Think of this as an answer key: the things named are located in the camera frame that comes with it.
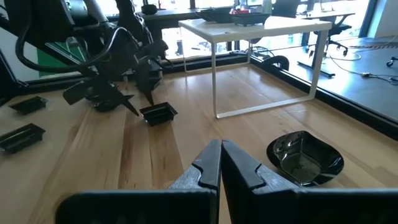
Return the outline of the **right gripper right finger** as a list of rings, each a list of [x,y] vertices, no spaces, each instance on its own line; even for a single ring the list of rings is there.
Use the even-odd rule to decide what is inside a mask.
[[[294,224],[297,186],[224,140],[221,174],[232,224]]]

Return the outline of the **black office desk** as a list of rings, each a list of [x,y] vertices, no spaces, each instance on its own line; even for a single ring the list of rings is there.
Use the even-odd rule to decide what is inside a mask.
[[[159,10],[153,15],[139,13],[145,20],[145,24],[154,40],[162,39],[164,29],[177,28],[178,22],[189,19],[199,19],[199,9],[173,9]]]

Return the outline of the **black curved bracket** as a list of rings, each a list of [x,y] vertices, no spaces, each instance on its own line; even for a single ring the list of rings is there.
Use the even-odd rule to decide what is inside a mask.
[[[275,66],[283,70],[289,70],[290,67],[290,62],[288,58],[283,55],[268,57],[263,60],[261,64],[265,67]]]

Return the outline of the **white perforated metal shelf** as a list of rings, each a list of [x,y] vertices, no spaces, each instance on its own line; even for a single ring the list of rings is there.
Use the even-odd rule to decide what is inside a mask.
[[[266,19],[264,24],[256,24],[249,27],[243,27],[234,24],[217,24],[214,22],[207,22],[204,19],[189,19],[179,21],[178,26],[181,29],[184,28],[201,37],[202,39],[205,39],[211,44],[212,102],[215,118],[222,119],[248,114],[266,109],[301,103],[315,98],[328,32],[332,28],[331,22],[271,16]],[[278,35],[307,33],[313,31],[318,32],[318,39],[315,47],[315,55],[313,58],[313,77],[307,96],[292,98],[284,101],[276,101],[265,105],[253,106],[250,108],[228,111],[225,113],[217,112],[216,45],[218,43],[231,42],[235,40],[251,40]]]

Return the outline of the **black office chair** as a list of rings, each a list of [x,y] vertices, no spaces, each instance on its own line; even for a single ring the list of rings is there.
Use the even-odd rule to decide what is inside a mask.
[[[276,0],[273,6],[272,15],[296,18],[297,8],[300,3],[301,0]]]
[[[348,17],[348,15],[342,15],[342,18],[340,19],[339,22],[336,22],[337,17],[338,16],[317,16],[317,17],[313,17],[313,18],[332,23],[332,27],[328,31],[328,38],[326,40],[326,46],[325,46],[326,48],[324,51],[324,55],[326,55],[329,45],[336,45],[337,50],[339,50],[341,47],[344,48],[343,56],[347,56],[348,48],[346,46],[340,44],[339,42],[331,40],[331,37],[333,35],[341,34],[344,30],[348,30],[348,29],[352,28],[352,26],[343,23],[345,21],[345,19]]]

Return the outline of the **black aluminium table frame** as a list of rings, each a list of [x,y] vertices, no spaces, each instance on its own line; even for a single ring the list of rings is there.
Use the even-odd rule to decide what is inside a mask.
[[[11,27],[9,21],[3,17],[0,17],[0,28],[5,29],[10,34],[17,34],[17,30]],[[72,58],[66,55],[62,55],[63,53],[60,50],[55,50],[55,47],[51,47],[49,45],[39,45],[39,49],[43,50],[46,54],[61,60],[61,62],[74,63]],[[90,78],[90,76],[93,76],[93,74],[88,76],[86,74],[83,74],[72,75],[70,77],[65,76],[50,78],[43,81],[22,82],[15,77],[11,68],[6,68],[6,66],[8,67],[8,64],[6,63],[7,60],[3,55],[0,56],[0,84],[7,83],[11,86],[4,87],[4,89],[1,88],[0,90],[5,90],[8,93],[11,92],[11,96],[66,89],[80,81],[87,80],[88,78]],[[238,62],[241,59],[243,58],[228,58],[226,56],[222,56],[220,59],[217,59],[217,63],[221,62],[222,65],[232,65],[225,63]],[[251,64],[259,68],[260,70],[268,72],[278,79],[283,80],[289,85],[298,88],[299,90],[302,90],[304,92],[308,92],[310,90],[310,83],[308,81],[304,81],[301,78],[296,77],[291,72],[271,65],[265,66],[264,63],[254,58],[251,59]],[[205,59],[193,59],[188,63],[188,66],[191,65],[193,65],[194,68],[210,68],[209,66],[207,66],[210,65],[210,56],[205,57]],[[173,68],[171,66],[166,66],[163,71],[165,72],[165,74],[182,72],[182,62],[175,63]],[[342,96],[337,96],[337,94],[326,91],[324,88],[321,87],[318,87],[315,98],[340,110],[344,114],[347,114],[348,116],[357,119],[361,123],[370,126],[376,131],[379,131],[380,133],[390,137],[391,139],[398,141],[398,121],[394,121],[392,118],[387,118],[387,116],[376,113],[375,111],[372,111],[365,106],[360,106],[359,103],[354,103],[353,101],[346,100]]]

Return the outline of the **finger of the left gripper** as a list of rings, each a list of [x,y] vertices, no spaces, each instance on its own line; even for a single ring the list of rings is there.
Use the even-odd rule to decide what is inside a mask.
[[[135,107],[129,102],[129,100],[117,89],[113,88],[109,83],[103,83],[98,88],[98,94],[101,95],[102,99],[110,100],[118,105],[124,105],[128,110],[133,112],[136,116],[139,115]]]
[[[136,86],[151,105],[154,105],[152,91],[162,79],[159,75],[161,71],[162,68],[156,60],[146,61],[136,68]]]

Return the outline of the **black square mini plate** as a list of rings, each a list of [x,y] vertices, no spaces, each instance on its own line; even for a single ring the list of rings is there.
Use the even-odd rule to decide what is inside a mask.
[[[242,26],[246,27],[246,26],[252,26],[255,24],[264,25],[267,18],[270,17],[271,15],[272,14],[254,12],[254,13],[247,13],[247,14],[232,14],[231,18],[232,18],[233,23],[235,23],[236,25],[242,25]]]
[[[48,100],[46,100],[45,98],[35,96],[33,98],[29,98],[27,100],[10,105],[9,107],[17,111],[19,114],[26,115],[39,109],[45,108],[47,102]]]
[[[46,130],[30,123],[0,136],[0,150],[15,154],[36,142],[43,140]]]
[[[160,103],[139,110],[145,122],[150,126],[173,121],[178,112],[170,103]]]

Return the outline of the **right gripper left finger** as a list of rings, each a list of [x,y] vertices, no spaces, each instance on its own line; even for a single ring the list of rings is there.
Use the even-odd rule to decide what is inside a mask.
[[[218,224],[220,212],[221,143],[211,140],[169,189],[175,224]]]

